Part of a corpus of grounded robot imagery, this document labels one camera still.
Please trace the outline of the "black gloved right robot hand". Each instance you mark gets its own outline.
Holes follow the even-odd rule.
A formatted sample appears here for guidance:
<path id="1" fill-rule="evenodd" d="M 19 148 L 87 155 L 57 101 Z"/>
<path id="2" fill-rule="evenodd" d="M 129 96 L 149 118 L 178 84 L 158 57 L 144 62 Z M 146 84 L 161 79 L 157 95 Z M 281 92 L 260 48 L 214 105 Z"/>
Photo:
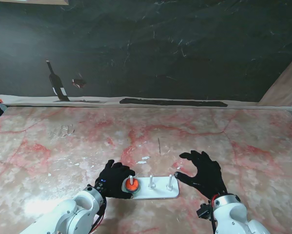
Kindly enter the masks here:
<path id="1" fill-rule="evenodd" d="M 181 172 L 175 172 L 174 176 L 180 182 L 197 189 L 207 199 L 212 199 L 215 195 L 228 193 L 219 163 L 211 160 L 206 152 L 199 153 L 191 150 L 189 153 L 181 153 L 179 157 L 191 161 L 197 169 L 197 173 L 193 177 Z"/>

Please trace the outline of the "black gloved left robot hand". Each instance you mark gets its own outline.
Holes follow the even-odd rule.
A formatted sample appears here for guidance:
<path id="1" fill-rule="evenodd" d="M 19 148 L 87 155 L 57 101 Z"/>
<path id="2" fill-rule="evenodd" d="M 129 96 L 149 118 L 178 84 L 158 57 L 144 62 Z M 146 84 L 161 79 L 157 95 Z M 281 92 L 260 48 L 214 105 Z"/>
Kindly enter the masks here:
<path id="1" fill-rule="evenodd" d="M 95 180 L 94 188 L 102 197 L 132 199 L 132 193 L 124 192 L 122 184 L 129 176 L 135 175 L 135 171 L 131 170 L 129 166 L 125 166 L 121 162 L 115 163 L 113 159 L 110 159 Z"/>

